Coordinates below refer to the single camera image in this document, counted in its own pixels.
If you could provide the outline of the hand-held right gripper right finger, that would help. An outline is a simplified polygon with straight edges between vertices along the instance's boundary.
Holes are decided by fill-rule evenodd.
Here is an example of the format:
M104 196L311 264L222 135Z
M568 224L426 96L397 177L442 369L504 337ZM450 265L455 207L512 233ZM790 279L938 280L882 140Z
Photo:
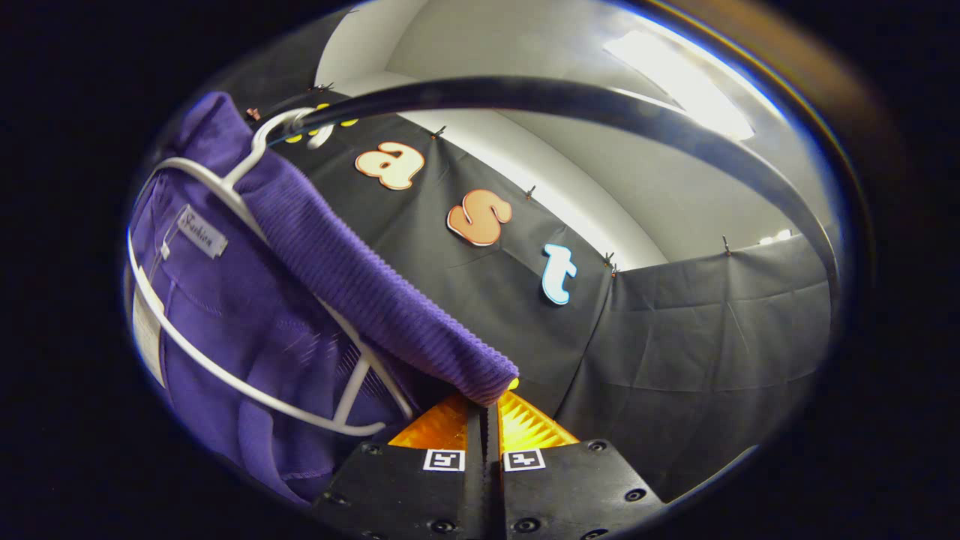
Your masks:
M626 539L665 509L613 443L578 439L512 391L497 428L505 539Z

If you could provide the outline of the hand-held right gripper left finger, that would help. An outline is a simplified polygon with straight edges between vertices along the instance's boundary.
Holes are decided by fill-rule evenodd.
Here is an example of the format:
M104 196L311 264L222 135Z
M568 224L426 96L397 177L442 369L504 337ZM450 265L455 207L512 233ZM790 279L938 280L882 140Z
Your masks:
M484 539L489 413L452 395L390 441L362 443L312 517L347 539Z

